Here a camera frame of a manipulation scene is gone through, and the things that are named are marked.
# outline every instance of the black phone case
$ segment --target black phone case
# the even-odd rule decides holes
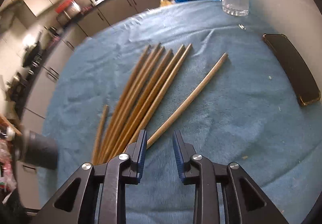
[[[312,73],[289,39],[284,34],[264,34],[263,40],[272,50],[284,69],[293,87],[298,103],[301,106],[306,106],[320,100],[321,92]]]

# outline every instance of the chopstick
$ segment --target chopstick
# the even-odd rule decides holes
[[[190,105],[190,103],[198,96],[198,94],[204,89],[211,78],[220,69],[222,64],[227,59],[228,54],[224,53],[216,65],[210,70],[207,76],[201,81],[201,83],[195,88],[195,90],[189,95],[189,97],[178,107],[178,109],[167,119],[165,123],[149,138],[147,148],[157,141],[157,139],[175,122],[175,120],[182,114],[182,112]]]
[[[127,131],[125,136],[121,139],[121,142],[119,146],[117,147],[117,153],[120,153],[123,151],[123,149],[128,144],[129,140],[133,136],[134,132],[136,131],[138,125],[142,121],[143,117],[145,116],[147,110],[151,106],[152,102],[154,101],[155,97],[159,93],[160,89],[162,88],[163,84],[165,83],[166,79],[168,78],[169,74],[179,61],[182,53],[185,51],[185,46],[181,45],[177,53],[174,55],[174,57],[171,59],[170,63],[167,65],[165,70],[163,71],[161,77],[158,79],[157,83],[154,85],[152,91],[150,92],[149,96],[145,100],[143,106],[141,107],[140,111],[136,115],[135,119],[132,121],[130,129]]]
[[[139,83],[137,84],[137,86],[135,87],[134,91],[131,93],[130,92],[130,97],[129,98],[126,98],[125,100],[125,107],[123,109],[122,112],[120,112],[120,119],[117,120],[116,124],[115,124],[115,129],[113,130],[112,134],[111,134],[111,137],[110,137],[110,142],[109,142],[109,145],[107,145],[105,147],[105,151],[103,153],[103,156],[102,156],[102,163],[104,162],[107,162],[108,159],[110,159],[110,152],[112,151],[112,148],[118,138],[118,136],[120,135],[121,133],[121,130],[123,128],[123,125],[125,124],[125,121],[129,115],[129,113],[131,112],[131,109],[138,97],[138,95],[140,94],[143,86],[144,86],[144,83],[146,82],[146,80],[148,79],[151,71],[153,70],[155,64],[157,63],[157,61],[159,60],[159,58],[161,57],[162,53],[164,52],[165,48],[162,47],[161,50],[158,51],[158,48],[159,47],[156,47],[150,54],[151,56],[151,59],[150,56],[149,56],[149,62],[147,60],[147,62],[144,64],[144,65],[148,65],[148,67],[145,69],[145,72],[142,74],[142,77],[140,78],[139,80]]]
[[[99,121],[99,126],[97,127],[96,138],[95,138],[94,147],[93,147],[93,151],[92,151],[91,163],[93,165],[97,165],[97,159],[98,159],[98,155],[99,155],[99,145],[101,142],[102,132],[103,132],[104,124],[106,122],[108,110],[109,110],[108,105],[104,105],[102,116]]]
[[[119,138],[117,139],[115,146],[111,152],[111,157],[115,157],[117,154],[117,149],[122,141],[122,139],[125,137],[126,133],[128,132],[128,130],[130,129],[130,126],[132,124],[132,122],[134,121],[134,119],[136,118],[137,114],[139,113],[140,109],[142,108],[145,100],[147,99],[147,97],[149,96],[151,90],[154,88],[155,84],[157,83],[158,79],[160,78],[160,76],[162,75],[162,73],[164,72],[167,64],[169,63],[169,61],[173,58],[173,51],[169,50],[165,56],[163,57],[163,59],[160,61],[160,64],[157,66],[156,70],[154,71],[149,83],[146,85],[144,91],[142,92],[139,100],[137,101],[135,107],[133,108],[131,115],[129,116],[125,126],[123,127],[123,130],[119,136]]]
[[[113,115],[112,115],[112,118],[109,122],[109,125],[107,127],[107,130],[105,132],[105,135],[104,135],[104,138],[101,142],[101,147],[104,147],[105,145],[107,145],[108,141],[109,141],[109,136],[112,132],[112,128],[113,126],[115,125],[115,122],[117,120],[117,117],[118,117],[118,113],[122,107],[122,104],[124,103],[127,95],[128,95],[128,92],[130,91],[132,85],[134,84],[136,78],[138,77],[138,74],[140,73],[140,70],[142,70],[142,66],[144,65],[144,62],[149,54],[149,49],[150,49],[150,45],[147,45],[143,51],[143,53],[141,54],[140,56],[140,59],[139,61],[137,62],[136,66],[134,67],[129,79],[128,79],[128,82],[126,83],[124,89],[123,89],[123,92],[120,96],[120,99],[114,109],[114,112],[113,112]],[[99,155],[98,155],[98,158],[97,158],[97,162],[100,162],[100,158],[101,158],[101,153],[102,153],[102,149],[100,150],[99,152]]]
[[[192,44],[189,44],[186,48],[186,50],[184,51],[183,55],[181,56],[181,58],[179,59],[178,63],[175,65],[174,69],[172,70],[172,72],[170,73],[169,77],[167,78],[167,80],[165,81],[162,89],[160,90],[159,94],[157,95],[157,97],[154,99],[152,105],[150,106],[149,110],[147,111],[147,113],[145,114],[144,118],[142,119],[140,125],[138,126],[138,128],[136,129],[135,133],[133,134],[132,138],[129,141],[130,143],[133,143],[136,141],[139,132],[141,129],[145,128],[146,125],[148,124],[149,120],[151,119],[153,113],[155,112],[155,110],[157,109],[157,107],[159,106],[161,100],[163,99],[166,91],[168,90],[168,88],[170,87],[172,81],[174,80],[176,74],[178,73],[178,70],[180,69],[180,67],[182,66],[183,61],[185,60],[186,56],[188,55],[190,49],[192,48]]]

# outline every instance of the kitchen counter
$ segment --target kitchen counter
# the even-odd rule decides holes
[[[63,32],[60,34],[59,37],[55,38],[52,40],[52,42],[50,43],[50,45],[47,47],[46,50],[44,50],[44,53],[42,55],[42,59],[41,62],[39,64],[39,67],[34,70],[34,75],[32,76],[32,78],[28,81],[28,84],[24,90],[24,94],[22,96],[22,98],[20,98],[20,100],[16,103],[16,111],[17,111],[17,115],[19,118],[21,118],[25,104],[28,100],[29,94],[33,88],[33,85],[35,83],[35,81],[37,80],[38,74],[41,70],[41,67],[46,63],[48,57],[51,55],[51,53],[53,52],[53,50],[55,49],[55,47],[58,45],[58,43],[62,40],[62,38],[67,34],[67,32],[74,26],[77,25],[77,23],[83,19],[85,16],[87,16],[88,14],[90,14],[93,10],[95,10],[97,8],[97,6],[101,6],[102,4],[104,4],[105,2],[107,2],[108,0],[97,0],[95,3],[92,4],[92,8],[89,9],[88,11],[86,11],[85,13],[79,13],[77,14],[74,18],[72,18],[66,25],[64,25],[63,28]]]

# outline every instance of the blue gripper pad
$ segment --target blue gripper pad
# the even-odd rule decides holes
[[[141,178],[143,176],[143,169],[144,169],[144,161],[145,161],[145,154],[147,152],[147,142],[148,142],[148,135],[145,132],[143,135],[143,141],[141,145],[141,150],[139,154],[139,158],[137,161],[137,182],[140,183]]]
[[[177,163],[179,178],[183,182],[185,179],[184,160],[179,147],[179,142],[175,134],[173,135],[172,142],[173,142],[173,150],[174,150],[175,161]]]

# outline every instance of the blue towel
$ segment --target blue towel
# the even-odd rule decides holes
[[[58,142],[59,163],[57,171],[38,171],[42,203],[90,160],[103,104],[109,104],[110,118],[144,47],[161,42],[176,52],[182,43],[193,43],[146,127],[148,136],[224,52],[229,59],[147,151],[141,183],[126,189],[127,223],[192,222],[194,187],[178,177],[174,130],[213,162],[238,162],[290,224],[301,223],[322,190],[322,108],[320,102],[299,107],[286,74],[261,39],[272,32],[252,14],[234,17],[221,10],[220,2],[192,1],[128,18],[81,44],[59,78],[43,127],[43,134]]]

